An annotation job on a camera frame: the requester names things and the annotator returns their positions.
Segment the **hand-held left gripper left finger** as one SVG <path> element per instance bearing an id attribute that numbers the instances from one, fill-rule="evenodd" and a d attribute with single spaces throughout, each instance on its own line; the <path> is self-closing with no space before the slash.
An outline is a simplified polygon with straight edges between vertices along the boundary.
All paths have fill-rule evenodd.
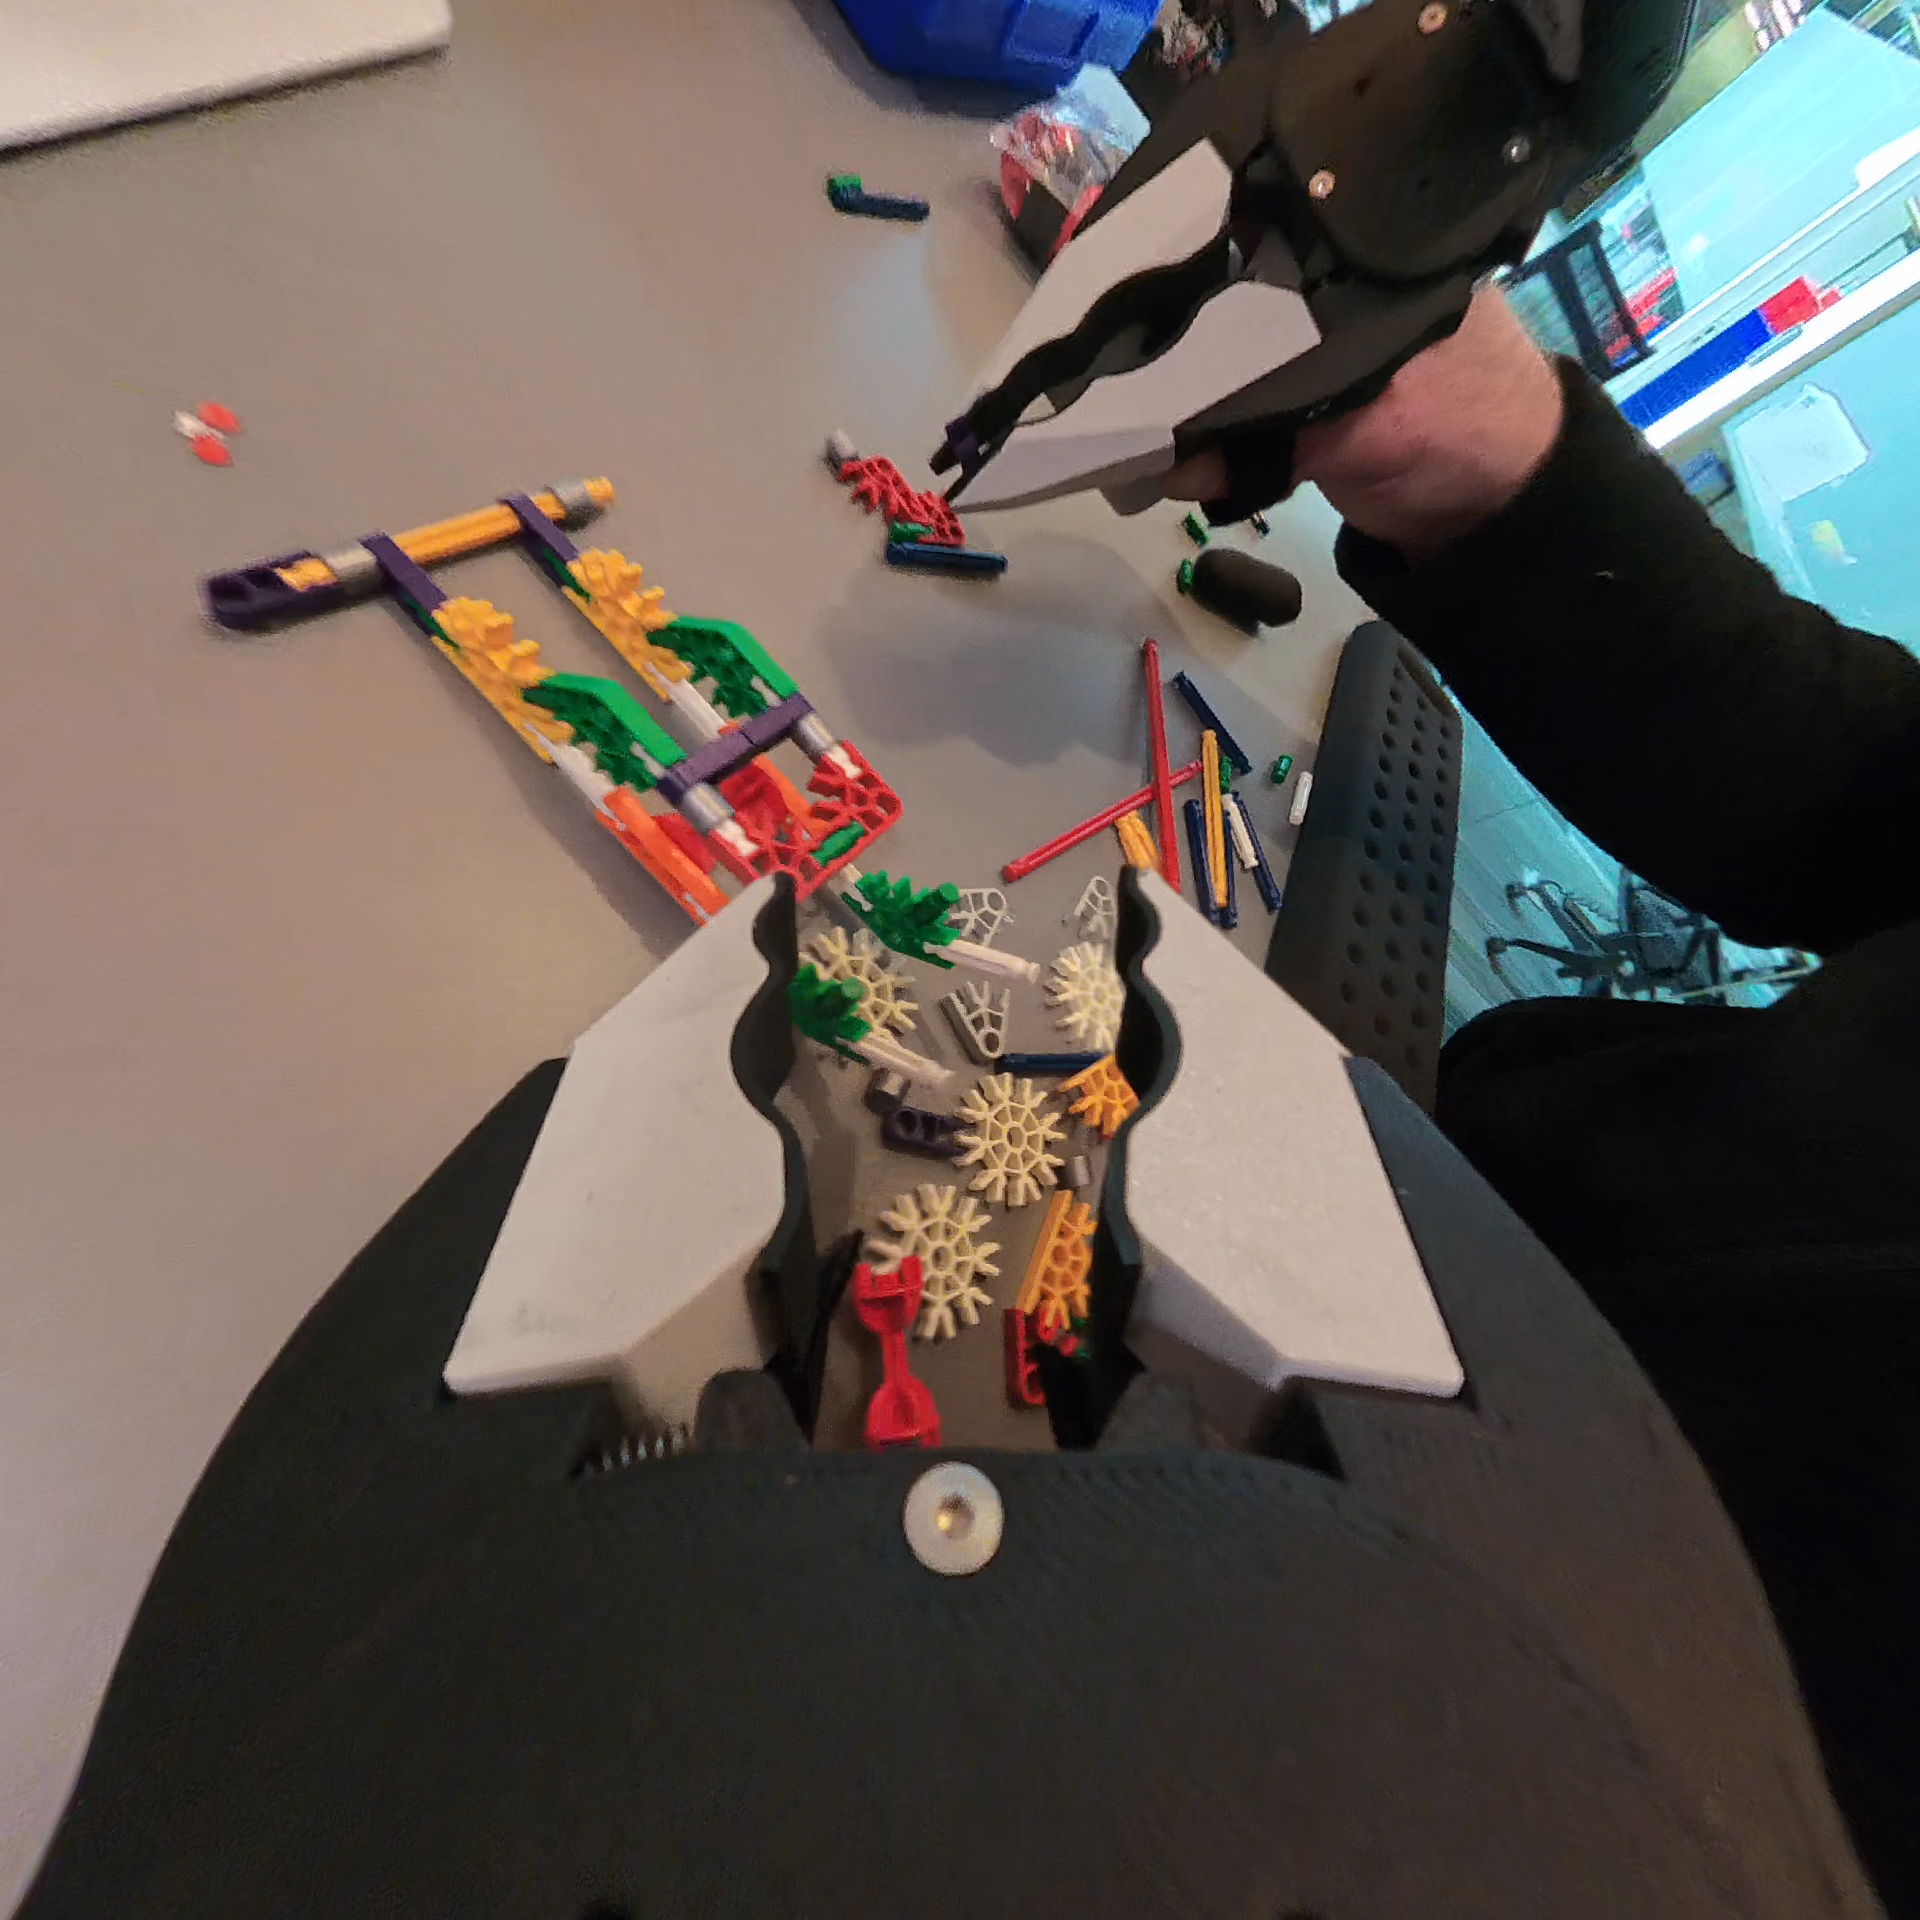
<path id="1" fill-rule="evenodd" d="M 749 885 L 574 1042 L 445 1361 L 454 1398 L 608 1385 L 688 1429 L 777 1347 L 770 1276 L 807 1277 L 805 1162 L 777 1094 L 797 886 Z"/>

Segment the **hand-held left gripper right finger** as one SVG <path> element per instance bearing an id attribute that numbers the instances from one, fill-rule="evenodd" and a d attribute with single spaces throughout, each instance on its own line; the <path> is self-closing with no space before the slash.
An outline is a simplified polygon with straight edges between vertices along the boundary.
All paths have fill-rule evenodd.
<path id="1" fill-rule="evenodd" d="M 1119 1340 L 1253 1445 L 1287 1389 L 1450 1405 L 1467 1370 L 1351 1052 L 1156 872 L 1119 879 Z"/>

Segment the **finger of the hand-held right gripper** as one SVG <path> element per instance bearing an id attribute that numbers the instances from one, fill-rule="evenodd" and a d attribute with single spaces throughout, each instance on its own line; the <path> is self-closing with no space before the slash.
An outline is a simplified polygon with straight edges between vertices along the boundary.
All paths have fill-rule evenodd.
<path id="1" fill-rule="evenodd" d="M 1179 432 L 1322 340 L 1300 292 L 1240 278 L 1204 301 L 1152 356 L 1126 335 L 1087 377 L 1044 391 L 994 459 L 960 486 L 965 515 L 1014 512 L 1097 491 L 1115 515 L 1142 515 L 1179 465 Z"/>
<path id="2" fill-rule="evenodd" d="M 1038 397 L 1056 397 L 1115 342 L 1162 322 L 1180 281 L 1211 284 L 1231 195 L 1235 165 L 1209 139 L 1134 184 L 1113 183 L 1034 281 L 960 417 L 999 451 Z"/>

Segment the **plastic bag of red wheels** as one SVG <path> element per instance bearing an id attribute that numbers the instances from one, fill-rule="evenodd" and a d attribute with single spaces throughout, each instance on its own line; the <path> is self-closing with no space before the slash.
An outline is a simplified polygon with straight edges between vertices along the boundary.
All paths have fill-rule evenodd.
<path id="1" fill-rule="evenodd" d="M 999 208 L 1034 271 L 1075 240 L 1148 131 L 1148 115 L 1104 67 L 1087 67 L 1054 98 L 1022 108 L 990 131 Z"/>

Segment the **multicoloured toy frame assembly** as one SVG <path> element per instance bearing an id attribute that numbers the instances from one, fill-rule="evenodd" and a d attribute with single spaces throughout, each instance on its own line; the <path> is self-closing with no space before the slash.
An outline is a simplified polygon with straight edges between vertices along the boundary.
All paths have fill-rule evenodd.
<path id="1" fill-rule="evenodd" d="M 672 649 L 660 593 L 608 550 L 581 551 L 529 496 L 504 500 L 519 545 L 615 646 L 646 691 L 692 729 L 672 729 L 612 678 L 563 675 L 482 600 L 448 595 L 402 545 L 368 543 L 386 593 L 508 726 L 589 805 L 656 886 L 711 924 L 749 886 L 789 879 L 798 899 L 852 879 L 855 852 L 898 825 L 901 805 L 868 757 L 727 624 L 692 624 Z"/>

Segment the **person's right forearm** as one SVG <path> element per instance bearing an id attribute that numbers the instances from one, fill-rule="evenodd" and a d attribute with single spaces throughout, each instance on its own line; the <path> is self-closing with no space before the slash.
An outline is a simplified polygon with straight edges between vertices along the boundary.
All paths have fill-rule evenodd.
<path id="1" fill-rule="evenodd" d="M 1917 922 L 1917 660 L 1774 584 L 1559 363 L 1530 486 L 1435 558 L 1338 572 L 1541 795 L 1751 945 Z"/>

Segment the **person's right hand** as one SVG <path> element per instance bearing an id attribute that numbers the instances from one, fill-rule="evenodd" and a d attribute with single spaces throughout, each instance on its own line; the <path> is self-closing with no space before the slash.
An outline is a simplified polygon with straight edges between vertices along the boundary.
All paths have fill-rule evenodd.
<path id="1" fill-rule="evenodd" d="M 1566 419 L 1557 363 L 1498 284 L 1354 414 L 1300 432 L 1293 478 L 1365 540 L 1421 562 L 1519 500 Z"/>

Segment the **black foam cylinder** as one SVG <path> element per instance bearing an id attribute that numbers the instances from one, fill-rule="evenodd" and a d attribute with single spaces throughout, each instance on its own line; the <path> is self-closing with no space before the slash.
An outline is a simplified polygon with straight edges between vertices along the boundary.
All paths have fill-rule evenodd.
<path id="1" fill-rule="evenodd" d="M 1304 613 L 1300 580 L 1258 555 L 1240 550 L 1200 550 L 1192 558 L 1198 584 L 1191 603 L 1225 624 L 1257 633 L 1282 631 Z"/>

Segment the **blue plastic bin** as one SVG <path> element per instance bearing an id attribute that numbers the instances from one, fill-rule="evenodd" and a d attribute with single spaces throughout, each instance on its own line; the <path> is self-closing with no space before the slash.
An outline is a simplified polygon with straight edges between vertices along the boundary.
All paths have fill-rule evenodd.
<path id="1" fill-rule="evenodd" d="M 1054 87 L 1081 67 L 1121 74 L 1158 3 L 836 3 L 855 41 L 897 79 Z"/>

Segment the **white snowflake connector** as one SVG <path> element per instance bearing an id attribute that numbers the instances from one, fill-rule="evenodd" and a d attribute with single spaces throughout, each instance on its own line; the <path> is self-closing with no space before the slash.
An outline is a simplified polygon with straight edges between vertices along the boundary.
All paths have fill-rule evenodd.
<path id="1" fill-rule="evenodd" d="M 914 1032 L 912 984 L 872 930 L 820 929 L 805 937 L 801 961 L 820 982 L 857 989 L 855 1015 L 868 1022 L 872 1033 L 908 1036 Z"/>
<path id="2" fill-rule="evenodd" d="M 960 1168 L 986 1204 L 1024 1211 L 1058 1186 L 1064 1124 L 1046 1094 L 1019 1076 L 986 1076 L 960 1105 Z"/>
<path id="3" fill-rule="evenodd" d="M 919 1340 L 956 1337 L 994 1308 L 999 1245 L 990 1228 L 990 1211 L 960 1184 L 919 1184 L 881 1211 L 865 1256 L 876 1271 L 920 1263 Z"/>
<path id="4" fill-rule="evenodd" d="M 1126 1019 L 1126 984 L 1097 940 L 1064 945 L 1044 984 L 1046 1008 L 1075 1049 L 1108 1055 Z"/>

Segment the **black perforated foam strip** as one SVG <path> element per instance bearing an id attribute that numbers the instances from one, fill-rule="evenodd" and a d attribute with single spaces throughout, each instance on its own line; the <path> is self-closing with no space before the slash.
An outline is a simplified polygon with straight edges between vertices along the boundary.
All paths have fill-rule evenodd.
<path id="1" fill-rule="evenodd" d="M 1270 978 L 1435 1110 L 1446 1007 L 1460 710 L 1387 624 L 1348 640 L 1287 862 Z"/>

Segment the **long red rod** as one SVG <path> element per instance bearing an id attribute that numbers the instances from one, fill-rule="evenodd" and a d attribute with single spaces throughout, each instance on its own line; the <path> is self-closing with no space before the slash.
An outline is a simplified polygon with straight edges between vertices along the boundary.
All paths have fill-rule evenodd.
<path id="1" fill-rule="evenodd" d="M 1168 762 L 1168 729 L 1166 729 L 1166 679 L 1162 679 L 1162 656 L 1152 637 L 1141 646 L 1141 672 L 1142 672 L 1142 706 L 1148 706 L 1148 729 L 1150 729 L 1150 789 L 1152 811 L 1158 825 L 1158 872 L 1173 891 L 1180 891 L 1180 862 L 1179 862 L 1179 811 L 1174 811 L 1174 785 Z"/>
<path id="2" fill-rule="evenodd" d="M 1022 852 L 1019 859 L 1006 862 L 999 868 L 999 879 L 1006 885 L 1019 885 L 1022 879 L 1038 873 L 1044 865 L 1063 859 L 1064 852 L 1091 844 L 1104 832 L 1119 827 L 1127 815 L 1142 815 L 1148 827 L 1158 832 L 1158 836 L 1166 839 L 1166 833 L 1173 832 L 1168 820 L 1173 820 L 1174 794 L 1192 785 L 1200 774 L 1204 774 L 1200 757 L 1174 768 L 1162 787 L 1142 787 L 1134 795 L 1126 795 L 1121 802 L 1113 802 L 1104 811 L 1091 815 L 1087 820 L 1072 825 L 1069 832 L 1056 833 L 1038 850 Z"/>

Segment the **white tray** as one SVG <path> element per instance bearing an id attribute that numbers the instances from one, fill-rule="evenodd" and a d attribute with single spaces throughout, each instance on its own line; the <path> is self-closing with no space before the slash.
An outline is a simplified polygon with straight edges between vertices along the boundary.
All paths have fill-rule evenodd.
<path id="1" fill-rule="evenodd" d="M 448 45 L 448 3 L 3 3 L 3 151 Z"/>

